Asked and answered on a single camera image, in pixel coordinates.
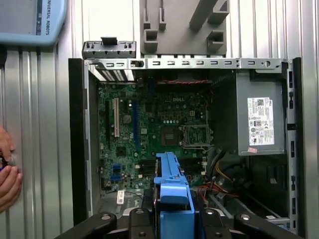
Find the chipset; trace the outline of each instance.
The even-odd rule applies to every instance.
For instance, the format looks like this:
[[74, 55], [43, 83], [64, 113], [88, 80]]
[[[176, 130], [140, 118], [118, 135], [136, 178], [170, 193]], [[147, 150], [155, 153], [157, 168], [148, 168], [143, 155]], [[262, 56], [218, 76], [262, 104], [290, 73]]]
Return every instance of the chipset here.
[[125, 147], [117, 147], [116, 148], [116, 156], [117, 157], [125, 157], [126, 156], [126, 148]]
[[164, 126], [160, 129], [160, 141], [162, 146], [178, 145], [181, 132], [178, 127]]

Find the metal chassis frame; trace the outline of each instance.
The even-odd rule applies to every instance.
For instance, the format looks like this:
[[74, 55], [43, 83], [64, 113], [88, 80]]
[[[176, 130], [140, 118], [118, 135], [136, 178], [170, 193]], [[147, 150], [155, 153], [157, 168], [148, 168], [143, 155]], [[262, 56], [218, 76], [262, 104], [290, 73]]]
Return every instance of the metal chassis frame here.
[[[135, 62], [142, 61], [143, 66], [136, 67]], [[231, 70], [255, 70], [258, 73], [282, 73], [282, 64], [287, 63], [287, 102], [293, 100], [294, 107], [287, 107], [285, 125], [296, 123], [296, 103], [294, 87], [289, 87], [289, 72], [293, 70], [293, 61], [275, 58], [142, 58], [142, 59], [92, 59], [84, 61], [84, 88], [86, 109], [85, 116], [85, 138], [88, 155], [86, 155], [86, 170], [87, 170], [87, 190], [90, 198], [87, 198], [88, 216], [93, 215], [92, 204], [92, 168], [91, 168], [91, 146], [90, 146], [90, 94], [89, 94], [89, 71], [95, 74], [94, 66], [104, 67], [105, 70], [147, 70], [147, 69], [231, 69]], [[296, 130], [288, 130], [286, 127], [286, 144], [288, 158], [288, 191], [289, 191], [289, 224], [294, 225], [291, 228], [293, 233], [298, 232], [298, 182], [297, 182], [297, 157], [298, 154], [292, 157], [291, 142], [297, 142]], [[295, 201], [295, 209], [293, 213], [293, 200]]]

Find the metal panel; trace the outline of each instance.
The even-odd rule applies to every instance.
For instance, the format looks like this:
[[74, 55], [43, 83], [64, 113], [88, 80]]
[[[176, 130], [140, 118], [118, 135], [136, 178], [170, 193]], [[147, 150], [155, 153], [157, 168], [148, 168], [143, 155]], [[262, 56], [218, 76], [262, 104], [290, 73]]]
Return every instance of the metal panel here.
[[0, 125], [23, 172], [19, 200], [0, 214], [1, 238], [51, 239], [73, 225], [68, 58], [70, 3], [60, 43], [36, 53], [10, 48], [0, 69]]
[[[318, 0], [247, 1], [230, 0], [226, 57], [303, 58], [306, 221], [307, 236], [315, 239], [319, 234]], [[24, 184], [17, 204], [0, 215], [2, 238], [50, 239], [71, 227], [66, 61], [81, 57], [84, 40], [117, 36], [139, 41], [138, 4], [138, 0], [70, 0], [55, 49], [40, 55], [18, 54], [14, 49], [9, 53], [6, 70], [0, 71], [0, 124], [15, 140], [14, 156]]]

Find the blue drive cage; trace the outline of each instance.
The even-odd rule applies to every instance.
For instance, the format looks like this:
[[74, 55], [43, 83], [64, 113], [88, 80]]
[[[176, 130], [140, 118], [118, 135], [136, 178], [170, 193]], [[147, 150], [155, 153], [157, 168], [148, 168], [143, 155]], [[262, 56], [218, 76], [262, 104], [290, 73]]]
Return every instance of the blue drive cage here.
[[66, 16], [66, 0], [1, 0], [0, 43], [50, 46]]
[[160, 168], [154, 178], [159, 187], [160, 238], [193, 239], [195, 210], [187, 179], [174, 153], [158, 153], [156, 157]]

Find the power supply label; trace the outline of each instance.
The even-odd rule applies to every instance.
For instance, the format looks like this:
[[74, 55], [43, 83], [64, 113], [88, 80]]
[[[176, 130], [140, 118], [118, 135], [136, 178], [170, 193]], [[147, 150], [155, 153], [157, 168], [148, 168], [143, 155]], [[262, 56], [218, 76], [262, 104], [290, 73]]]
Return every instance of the power supply label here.
[[249, 145], [275, 144], [273, 101], [269, 98], [248, 98]]

